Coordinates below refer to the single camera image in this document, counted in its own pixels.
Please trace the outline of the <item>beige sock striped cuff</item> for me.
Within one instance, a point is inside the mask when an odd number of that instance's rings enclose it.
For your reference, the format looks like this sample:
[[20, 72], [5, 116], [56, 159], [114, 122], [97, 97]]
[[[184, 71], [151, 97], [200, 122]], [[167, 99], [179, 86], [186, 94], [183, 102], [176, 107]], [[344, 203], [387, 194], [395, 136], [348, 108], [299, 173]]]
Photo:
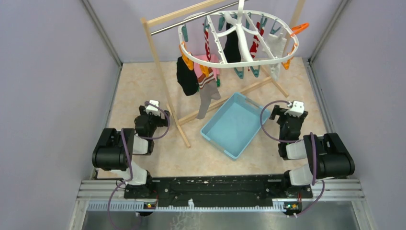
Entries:
[[208, 75], [204, 73], [198, 78], [201, 104], [196, 119], [203, 119], [211, 104], [211, 100], [219, 100], [221, 95], [217, 88], [217, 79], [212, 68], [208, 68]]

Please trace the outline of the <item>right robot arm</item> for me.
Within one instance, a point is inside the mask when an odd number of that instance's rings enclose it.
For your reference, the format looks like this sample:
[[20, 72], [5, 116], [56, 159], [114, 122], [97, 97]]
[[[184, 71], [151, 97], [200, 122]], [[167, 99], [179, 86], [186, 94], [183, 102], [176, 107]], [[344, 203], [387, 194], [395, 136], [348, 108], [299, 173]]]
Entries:
[[274, 106], [270, 119], [280, 127], [278, 153], [284, 160], [307, 160], [307, 163], [283, 174], [281, 192], [294, 197], [300, 186], [315, 184], [326, 178], [346, 177], [354, 174], [355, 162], [337, 133], [322, 136], [301, 134], [308, 112]]

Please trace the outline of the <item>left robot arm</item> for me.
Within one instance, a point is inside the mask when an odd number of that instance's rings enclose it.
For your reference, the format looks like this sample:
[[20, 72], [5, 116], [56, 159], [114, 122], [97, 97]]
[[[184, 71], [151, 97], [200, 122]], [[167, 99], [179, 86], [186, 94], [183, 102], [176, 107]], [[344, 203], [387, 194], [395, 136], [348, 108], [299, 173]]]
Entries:
[[105, 128], [92, 153], [95, 168], [111, 171], [121, 177], [125, 185], [135, 185], [135, 192], [142, 198], [153, 194], [154, 186], [148, 182], [150, 174], [137, 165], [136, 155], [151, 155], [155, 140], [169, 131], [170, 112], [159, 105], [146, 102], [139, 106], [140, 115], [134, 119], [134, 128]]

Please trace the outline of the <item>white round clip hanger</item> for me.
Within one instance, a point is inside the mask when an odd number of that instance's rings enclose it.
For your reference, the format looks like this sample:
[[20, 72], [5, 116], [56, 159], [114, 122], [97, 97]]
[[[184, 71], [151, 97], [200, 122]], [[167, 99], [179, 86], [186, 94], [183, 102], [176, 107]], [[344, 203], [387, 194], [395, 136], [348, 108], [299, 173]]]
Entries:
[[[211, 20], [212, 15], [219, 15], [221, 23], [229, 23], [231, 27], [226, 29], [225, 31], [219, 33], [213, 26], [213, 22]], [[186, 38], [186, 24], [178, 26], [178, 33], [179, 33], [179, 40], [180, 40], [180, 53], [182, 55], [183, 60], [185, 63], [190, 66], [191, 64], [199, 64], [203, 67], [210, 67], [210, 68], [239, 68], [239, 67], [253, 67], [253, 66], [262, 66], [262, 65], [272, 65], [281, 63], [281, 65], [288, 70], [290, 67], [291, 60], [294, 58], [294, 54], [296, 53], [299, 47], [299, 40], [296, 36], [291, 37], [290, 33], [292, 33], [291, 28], [280, 18], [265, 13], [261, 11], [248, 11], [244, 10], [244, 1], [240, 0], [238, 4], [238, 10], [236, 11], [219, 11], [204, 17], [203, 29], [208, 28], [208, 33], [211, 33], [214, 37], [214, 42], [218, 47], [218, 54], [220, 55], [220, 62], [210, 62], [205, 61], [202, 59], [198, 59], [194, 57], [189, 51], [187, 51], [185, 42], [187, 42]], [[266, 41], [263, 37], [260, 36], [259, 30], [256, 28], [257, 22], [261, 23], [263, 27], [266, 25], [266, 21], [268, 19], [273, 19], [274, 23], [279, 23], [284, 30], [287, 32], [289, 37], [294, 41], [291, 52], [287, 53], [286, 55], [282, 55], [281, 58], [275, 57], [270, 50], [270, 47], [267, 45]], [[242, 60], [236, 63], [228, 63], [226, 57], [224, 55], [224, 47], [220, 44], [220, 38], [227, 36], [229, 33], [236, 31], [238, 35], [238, 43], [239, 43], [239, 51], [241, 54]], [[251, 57], [250, 49], [248, 48], [246, 34], [251, 34], [253, 36], [257, 36], [259, 39], [259, 45], [261, 45], [268, 55], [268, 59], [264, 60], [254, 60]]]

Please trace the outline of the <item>red white striped sock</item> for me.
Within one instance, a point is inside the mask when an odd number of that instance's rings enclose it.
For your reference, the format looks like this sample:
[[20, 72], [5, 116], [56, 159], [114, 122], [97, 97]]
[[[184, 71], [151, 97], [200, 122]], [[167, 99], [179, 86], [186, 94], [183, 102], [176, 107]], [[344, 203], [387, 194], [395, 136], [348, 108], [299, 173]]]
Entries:
[[208, 28], [204, 28], [204, 39], [205, 39], [205, 52], [206, 52], [206, 58], [208, 61], [211, 61], [211, 51], [210, 51], [210, 45], [209, 45], [209, 31]]

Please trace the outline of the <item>black sock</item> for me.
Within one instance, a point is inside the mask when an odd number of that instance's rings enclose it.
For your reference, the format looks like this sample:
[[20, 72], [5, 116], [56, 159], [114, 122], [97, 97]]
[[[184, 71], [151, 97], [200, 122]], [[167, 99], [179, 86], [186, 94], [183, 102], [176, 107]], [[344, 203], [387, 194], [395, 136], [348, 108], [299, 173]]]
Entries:
[[177, 82], [186, 96], [191, 96], [198, 91], [198, 81], [194, 70], [190, 70], [182, 57], [177, 59]]
[[233, 31], [226, 36], [226, 43], [223, 51], [228, 63], [236, 63], [241, 61], [238, 35], [236, 31]]

